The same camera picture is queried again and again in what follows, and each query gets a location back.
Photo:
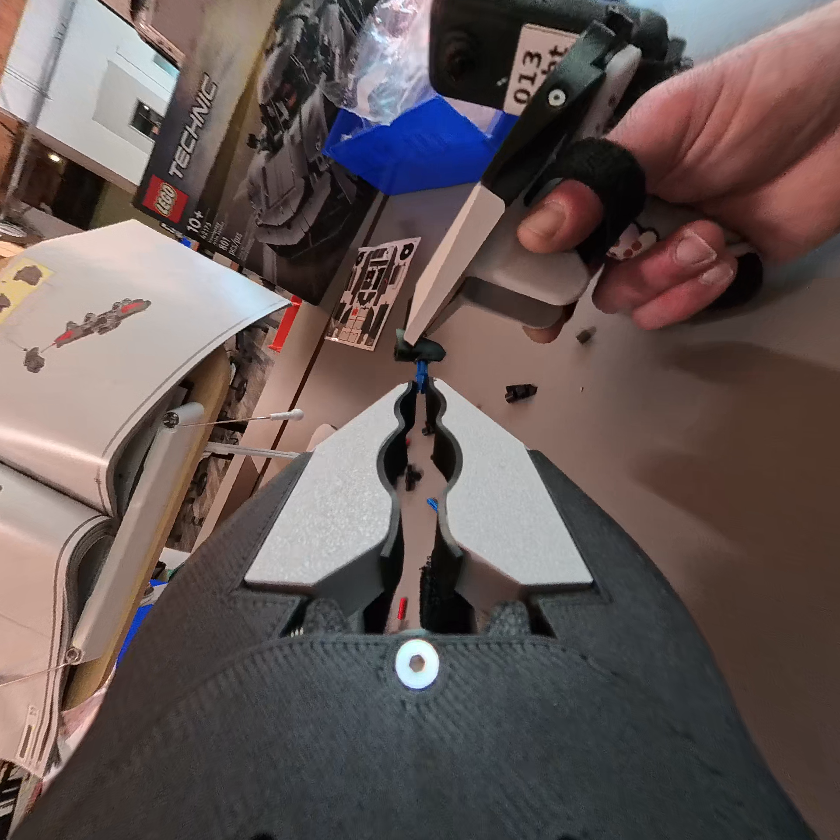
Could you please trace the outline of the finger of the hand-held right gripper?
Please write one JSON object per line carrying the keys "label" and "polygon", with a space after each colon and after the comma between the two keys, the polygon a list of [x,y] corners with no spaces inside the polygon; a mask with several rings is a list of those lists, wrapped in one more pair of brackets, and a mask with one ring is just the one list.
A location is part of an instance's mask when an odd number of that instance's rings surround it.
{"label": "finger of the hand-held right gripper", "polygon": [[408,345],[416,345],[447,306],[506,208],[504,200],[482,183],[472,188],[416,282],[403,332]]}

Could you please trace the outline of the lego set box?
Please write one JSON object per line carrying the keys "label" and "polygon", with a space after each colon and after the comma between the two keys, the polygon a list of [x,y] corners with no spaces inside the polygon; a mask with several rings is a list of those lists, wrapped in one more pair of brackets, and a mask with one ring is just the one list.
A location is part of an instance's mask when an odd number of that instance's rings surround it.
{"label": "lego set box", "polygon": [[375,6],[204,2],[133,204],[319,305],[378,194],[327,152]]}

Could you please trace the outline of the person's right hand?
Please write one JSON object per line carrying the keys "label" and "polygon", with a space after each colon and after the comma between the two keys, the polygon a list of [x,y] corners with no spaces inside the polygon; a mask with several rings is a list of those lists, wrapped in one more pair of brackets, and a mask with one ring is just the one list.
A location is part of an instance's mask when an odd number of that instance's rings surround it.
{"label": "person's right hand", "polygon": [[829,3],[658,85],[611,132],[659,199],[702,219],[606,265],[592,293],[640,329],[686,321],[730,287],[725,231],[776,263],[838,234],[839,7]]}

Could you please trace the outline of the black lego beam piece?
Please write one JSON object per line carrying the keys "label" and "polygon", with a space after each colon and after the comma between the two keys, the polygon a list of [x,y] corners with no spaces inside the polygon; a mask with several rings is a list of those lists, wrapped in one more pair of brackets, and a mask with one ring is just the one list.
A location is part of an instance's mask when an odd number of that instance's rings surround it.
{"label": "black lego beam piece", "polygon": [[425,362],[429,364],[440,362],[446,357],[446,350],[444,347],[429,338],[420,338],[415,342],[415,344],[411,344],[405,338],[404,329],[397,329],[395,331],[395,335],[396,341],[393,359],[396,362]]}

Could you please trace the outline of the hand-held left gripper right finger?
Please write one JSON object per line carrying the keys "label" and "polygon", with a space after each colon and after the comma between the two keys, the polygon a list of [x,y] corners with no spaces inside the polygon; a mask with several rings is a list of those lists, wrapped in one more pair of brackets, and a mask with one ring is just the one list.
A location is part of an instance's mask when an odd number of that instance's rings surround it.
{"label": "hand-held left gripper right finger", "polygon": [[468,632],[501,602],[586,592],[594,577],[528,447],[442,379],[429,384],[445,478],[429,557],[429,628]]}

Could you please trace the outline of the book stand with grey arms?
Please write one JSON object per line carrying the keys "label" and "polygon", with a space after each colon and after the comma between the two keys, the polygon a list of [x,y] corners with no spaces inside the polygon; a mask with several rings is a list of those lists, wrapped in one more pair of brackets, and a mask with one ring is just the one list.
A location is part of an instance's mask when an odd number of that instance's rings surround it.
{"label": "book stand with grey arms", "polygon": [[165,397],[152,416],[150,446],[67,651],[63,711],[91,698],[117,664],[232,381],[225,349],[211,352],[186,378],[190,399],[171,406]]}

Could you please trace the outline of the lego instruction booklet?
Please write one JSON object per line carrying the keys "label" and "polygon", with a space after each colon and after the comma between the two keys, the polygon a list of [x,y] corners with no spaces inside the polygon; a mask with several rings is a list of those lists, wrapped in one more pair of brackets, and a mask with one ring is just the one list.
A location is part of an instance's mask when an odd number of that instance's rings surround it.
{"label": "lego instruction booklet", "polygon": [[133,220],[2,268],[2,761],[55,761],[67,651],[165,397],[289,300]]}

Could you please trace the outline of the scattered small lego parts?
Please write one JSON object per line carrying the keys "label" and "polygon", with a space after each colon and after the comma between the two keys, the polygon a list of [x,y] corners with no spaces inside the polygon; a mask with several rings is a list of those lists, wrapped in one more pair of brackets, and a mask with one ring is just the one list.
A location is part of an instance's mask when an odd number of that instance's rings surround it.
{"label": "scattered small lego parts", "polygon": [[419,627],[421,576],[435,541],[436,501],[443,478],[432,462],[434,436],[412,431],[406,437],[407,467],[396,486],[401,503],[404,555],[389,627],[394,632]]}

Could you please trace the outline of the clear plastic bag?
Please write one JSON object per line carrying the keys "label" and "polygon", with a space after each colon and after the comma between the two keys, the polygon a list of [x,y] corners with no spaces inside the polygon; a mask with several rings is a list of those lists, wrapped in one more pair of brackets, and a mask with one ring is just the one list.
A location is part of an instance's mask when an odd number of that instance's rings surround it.
{"label": "clear plastic bag", "polygon": [[391,125],[435,98],[429,80],[431,1],[381,1],[321,90],[334,105],[374,126]]}

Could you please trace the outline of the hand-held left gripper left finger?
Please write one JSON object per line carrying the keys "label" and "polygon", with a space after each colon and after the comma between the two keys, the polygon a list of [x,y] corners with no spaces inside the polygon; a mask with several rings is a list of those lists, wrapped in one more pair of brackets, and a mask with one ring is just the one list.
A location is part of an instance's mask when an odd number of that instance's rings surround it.
{"label": "hand-held left gripper left finger", "polygon": [[385,632],[403,574],[402,472],[398,385],[287,469],[246,590],[331,600],[358,632]]}

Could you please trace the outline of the lego sticker sheet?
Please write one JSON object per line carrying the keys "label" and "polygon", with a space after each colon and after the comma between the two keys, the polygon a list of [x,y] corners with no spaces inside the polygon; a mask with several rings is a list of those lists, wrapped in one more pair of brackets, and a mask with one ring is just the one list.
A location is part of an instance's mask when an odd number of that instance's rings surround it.
{"label": "lego sticker sheet", "polygon": [[325,340],[373,351],[422,239],[358,249]]}

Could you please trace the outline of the red plastic piece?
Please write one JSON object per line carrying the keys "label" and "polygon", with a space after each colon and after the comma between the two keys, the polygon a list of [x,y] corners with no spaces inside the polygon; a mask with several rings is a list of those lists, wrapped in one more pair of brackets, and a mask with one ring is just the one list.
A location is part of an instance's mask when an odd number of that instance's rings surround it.
{"label": "red plastic piece", "polygon": [[302,299],[299,296],[292,295],[287,307],[283,309],[276,335],[269,345],[269,350],[272,352],[281,352],[287,341],[288,335],[297,318],[302,304]]}

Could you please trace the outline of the blue plastic bag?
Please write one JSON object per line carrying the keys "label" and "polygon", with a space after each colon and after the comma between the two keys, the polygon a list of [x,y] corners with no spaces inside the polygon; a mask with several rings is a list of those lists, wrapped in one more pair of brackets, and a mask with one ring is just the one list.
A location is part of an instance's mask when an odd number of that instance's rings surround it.
{"label": "blue plastic bag", "polygon": [[342,110],[324,153],[387,196],[474,184],[517,120],[493,109],[489,117],[482,129],[439,96],[390,124]]}

